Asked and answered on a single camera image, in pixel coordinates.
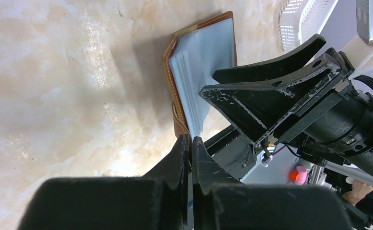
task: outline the white plastic basket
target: white plastic basket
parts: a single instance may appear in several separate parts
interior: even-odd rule
[[[320,34],[338,0],[289,0],[280,17],[284,52]]]

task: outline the beige marble surface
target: beige marble surface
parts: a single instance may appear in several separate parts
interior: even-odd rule
[[[283,0],[0,0],[0,229],[56,176],[142,175],[175,137],[162,55],[232,10],[239,64],[282,53]],[[228,123],[211,110],[204,139]]]

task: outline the brown leather wallet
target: brown leather wallet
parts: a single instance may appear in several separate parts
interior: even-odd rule
[[[178,95],[178,91],[176,89],[174,76],[173,76],[173,74],[171,72],[171,68],[170,68],[170,57],[174,53],[174,50],[175,50],[175,48],[178,44],[178,37],[181,36],[181,35],[190,33],[192,31],[195,31],[197,29],[203,28],[205,26],[221,22],[221,21],[229,19],[229,18],[231,18],[233,20],[233,12],[232,11],[228,11],[226,13],[223,13],[223,14],[219,15],[219,16],[211,18],[207,21],[204,21],[202,23],[193,25],[193,26],[191,26],[187,29],[176,32],[174,34],[174,38],[172,39],[170,45],[168,46],[167,50],[164,53],[164,57],[163,57],[164,72],[165,72],[165,76],[166,76],[167,81],[168,81],[168,86],[170,87],[171,96],[173,98],[172,111],[173,111],[173,119],[174,119],[174,131],[175,131],[175,135],[177,137],[182,135],[182,134],[190,135],[188,125],[187,125],[187,121],[185,119],[184,110],[182,108],[181,101],[180,101],[179,95]],[[234,66],[237,66],[236,42],[234,43]]]

